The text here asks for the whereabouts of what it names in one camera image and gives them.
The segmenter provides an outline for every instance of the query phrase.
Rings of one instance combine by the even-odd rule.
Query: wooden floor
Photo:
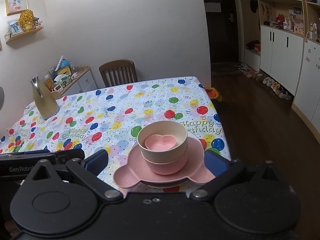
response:
[[[212,86],[223,97],[217,111],[232,158],[276,163],[301,201],[295,232],[302,240],[319,240],[320,144],[291,110],[292,101],[242,74],[212,77]]]

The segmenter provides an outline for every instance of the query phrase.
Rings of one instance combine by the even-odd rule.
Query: beige pitcher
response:
[[[32,84],[33,99],[42,118],[47,120],[57,114],[59,106],[49,89],[39,80],[39,77],[33,77],[30,82]]]

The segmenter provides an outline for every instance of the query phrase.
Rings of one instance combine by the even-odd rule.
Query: door handle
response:
[[[233,17],[233,13],[230,13],[230,18],[228,18],[231,22],[235,21],[235,18]]]

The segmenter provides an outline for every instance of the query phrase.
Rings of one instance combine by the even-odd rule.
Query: balloon print tablecloth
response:
[[[109,164],[98,176],[116,187],[112,176],[126,164],[139,131],[160,120],[174,120],[194,133],[203,147],[230,159],[217,112],[196,77],[161,79],[65,96],[47,121],[34,102],[0,141],[0,153],[81,148],[88,157],[106,149]],[[186,182],[164,191],[190,193],[199,185]],[[162,191],[139,184],[133,191]]]

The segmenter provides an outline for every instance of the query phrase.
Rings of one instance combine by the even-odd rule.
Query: screw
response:
[[[110,190],[107,190],[104,195],[107,197],[107,198],[117,198],[120,196],[120,192],[115,190],[115,189],[110,189]]]
[[[194,192],[192,192],[192,194],[197,198],[203,198],[208,195],[208,193],[204,189],[197,189]]]
[[[151,204],[152,201],[151,201],[150,199],[144,199],[144,200],[143,200],[143,203],[145,203],[145,204]]]
[[[152,199],[152,201],[153,201],[153,202],[160,202],[160,201],[161,201],[161,199],[160,199],[160,198],[158,198],[158,197],[154,197],[154,198]]]

